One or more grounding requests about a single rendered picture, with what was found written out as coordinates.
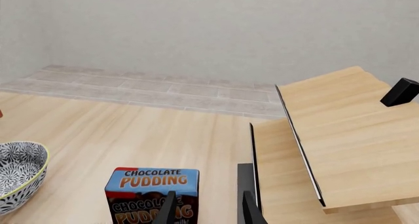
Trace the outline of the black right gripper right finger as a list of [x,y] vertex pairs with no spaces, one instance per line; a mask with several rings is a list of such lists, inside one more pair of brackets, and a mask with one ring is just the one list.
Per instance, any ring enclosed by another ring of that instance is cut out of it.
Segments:
[[250,191],[243,192],[242,209],[245,224],[268,224]]

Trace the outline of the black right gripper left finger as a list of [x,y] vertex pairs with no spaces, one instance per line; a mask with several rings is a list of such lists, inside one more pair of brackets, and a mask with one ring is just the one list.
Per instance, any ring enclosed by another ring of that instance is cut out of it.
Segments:
[[155,218],[155,224],[174,224],[176,207],[176,192],[170,191]]

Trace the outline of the pale wooden drawer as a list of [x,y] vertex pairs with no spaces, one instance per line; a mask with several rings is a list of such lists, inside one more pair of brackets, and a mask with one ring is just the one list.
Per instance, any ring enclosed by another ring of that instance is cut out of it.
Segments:
[[330,224],[286,119],[254,125],[263,217],[268,224]]

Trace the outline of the pale wooden cabinet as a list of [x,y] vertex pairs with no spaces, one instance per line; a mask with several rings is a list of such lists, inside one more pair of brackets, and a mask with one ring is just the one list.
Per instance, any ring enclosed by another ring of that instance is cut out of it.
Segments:
[[419,103],[358,66],[277,87],[326,214],[419,204]]

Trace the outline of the chocolate pudding box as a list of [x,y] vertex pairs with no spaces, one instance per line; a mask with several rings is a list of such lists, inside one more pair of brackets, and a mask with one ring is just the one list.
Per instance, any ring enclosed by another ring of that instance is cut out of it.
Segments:
[[104,188],[113,224],[151,224],[171,191],[174,224],[197,224],[199,182],[195,169],[115,168]]

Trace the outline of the black white patterned bowl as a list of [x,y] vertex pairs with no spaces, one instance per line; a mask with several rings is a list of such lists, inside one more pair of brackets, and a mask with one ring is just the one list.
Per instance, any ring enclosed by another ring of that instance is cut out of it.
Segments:
[[0,215],[22,207],[46,177],[50,153],[32,141],[0,143]]

